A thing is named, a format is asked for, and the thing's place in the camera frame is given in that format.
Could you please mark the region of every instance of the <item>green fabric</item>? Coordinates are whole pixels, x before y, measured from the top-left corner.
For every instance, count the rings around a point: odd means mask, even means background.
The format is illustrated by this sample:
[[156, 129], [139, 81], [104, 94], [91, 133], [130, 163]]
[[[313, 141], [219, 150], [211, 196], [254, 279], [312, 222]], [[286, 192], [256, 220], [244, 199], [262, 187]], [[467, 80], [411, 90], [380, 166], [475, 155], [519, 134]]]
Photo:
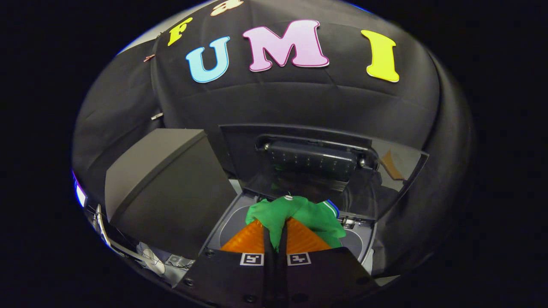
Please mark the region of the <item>green fabric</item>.
[[246, 224], [258, 219], [270, 232], [270, 242], [276, 251], [282, 238], [282, 229], [287, 219], [293, 217], [323, 239], [331, 248], [341, 247], [339, 238], [346, 236], [344, 228], [336, 219], [336, 211], [327, 202], [314, 204], [307, 198], [285, 197], [272, 202], [262, 200], [247, 211]]

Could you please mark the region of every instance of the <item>dark gray box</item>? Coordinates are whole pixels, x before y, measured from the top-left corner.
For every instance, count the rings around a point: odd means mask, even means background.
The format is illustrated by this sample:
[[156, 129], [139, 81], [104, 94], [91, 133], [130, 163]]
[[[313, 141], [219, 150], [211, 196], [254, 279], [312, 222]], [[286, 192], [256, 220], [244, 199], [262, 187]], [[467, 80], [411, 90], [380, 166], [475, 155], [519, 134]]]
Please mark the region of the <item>dark gray box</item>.
[[235, 197], [201, 129], [156, 129], [106, 173], [109, 223], [146, 244], [188, 259], [197, 259]]

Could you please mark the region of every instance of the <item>pink letter m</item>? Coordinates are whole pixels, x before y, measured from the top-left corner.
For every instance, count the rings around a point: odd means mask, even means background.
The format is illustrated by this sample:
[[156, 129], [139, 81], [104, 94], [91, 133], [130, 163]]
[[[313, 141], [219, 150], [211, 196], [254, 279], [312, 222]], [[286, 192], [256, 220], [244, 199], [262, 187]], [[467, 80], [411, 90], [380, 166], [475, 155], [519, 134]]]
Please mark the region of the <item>pink letter m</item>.
[[266, 71], [272, 62], [266, 59], [268, 52], [279, 66], [284, 66], [289, 53], [295, 46], [295, 57], [291, 61], [295, 66], [323, 67], [329, 65], [329, 59], [322, 54], [316, 28], [316, 20], [295, 20], [287, 26], [280, 38], [267, 27], [257, 27], [243, 33], [249, 39], [253, 63], [249, 66], [252, 72]]

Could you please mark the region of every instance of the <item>orange gripper finger pad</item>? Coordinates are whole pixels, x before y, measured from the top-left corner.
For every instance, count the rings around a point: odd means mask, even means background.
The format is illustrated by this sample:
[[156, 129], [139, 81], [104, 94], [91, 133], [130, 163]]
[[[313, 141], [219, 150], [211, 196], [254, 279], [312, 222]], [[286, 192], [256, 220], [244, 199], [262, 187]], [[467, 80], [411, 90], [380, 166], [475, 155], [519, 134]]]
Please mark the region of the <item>orange gripper finger pad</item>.
[[234, 235], [221, 250], [234, 253], [265, 253], [263, 236], [263, 226], [259, 220], [255, 220]]
[[331, 249], [324, 240], [303, 225], [299, 220], [290, 218], [287, 224], [287, 254], [317, 252]]

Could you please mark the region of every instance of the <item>white sticker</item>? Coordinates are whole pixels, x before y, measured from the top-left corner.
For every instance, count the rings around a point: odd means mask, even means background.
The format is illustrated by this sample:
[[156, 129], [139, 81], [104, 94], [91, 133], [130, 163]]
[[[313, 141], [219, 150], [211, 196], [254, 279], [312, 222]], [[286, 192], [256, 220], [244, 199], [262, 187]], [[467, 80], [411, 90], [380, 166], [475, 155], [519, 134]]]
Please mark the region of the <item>white sticker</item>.
[[287, 255], [287, 266], [311, 264], [308, 253], [294, 253]]
[[265, 263], [265, 254], [263, 253], [243, 253], [240, 265], [243, 266], [263, 266]]

